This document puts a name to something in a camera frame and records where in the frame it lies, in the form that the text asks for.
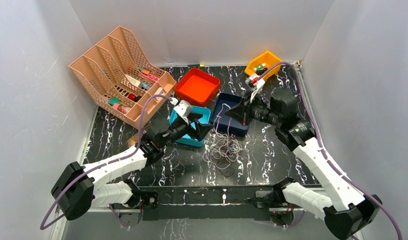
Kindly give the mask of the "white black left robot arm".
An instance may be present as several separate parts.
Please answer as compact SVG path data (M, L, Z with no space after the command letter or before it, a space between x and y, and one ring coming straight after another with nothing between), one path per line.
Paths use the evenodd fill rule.
M137 143L107 159L80 165L72 162L64 169L51 189L57 206L69 221L84 215L91 207L122 204L139 206L141 194L127 181L112 183L124 174L148 167L164 156L164 148L185 135L202 141L213 129L199 121L202 115L192 112L186 119L150 125L138 133Z

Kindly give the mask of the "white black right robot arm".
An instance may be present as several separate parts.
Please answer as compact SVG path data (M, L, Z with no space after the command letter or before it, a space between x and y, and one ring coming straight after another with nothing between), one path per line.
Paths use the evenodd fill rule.
M346 240L370 224L379 212L380 199L362 193L338 174L319 146L312 124L298 115L298 98L286 88L272 91L265 104L256 92L248 92L225 116L247 126L256 120L270 124L277 138L315 175L326 194L319 194L287 177L271 193L251 199L256 207L293 204L323 220L338 239Z

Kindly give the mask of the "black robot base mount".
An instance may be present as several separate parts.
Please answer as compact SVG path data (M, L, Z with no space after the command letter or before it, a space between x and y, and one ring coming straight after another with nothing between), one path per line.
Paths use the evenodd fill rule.
M251 219L287 228L304 217L298 205L275 201L270 185L144 186L133 192L132 202L112 207L122 217L138 213L140 221Z

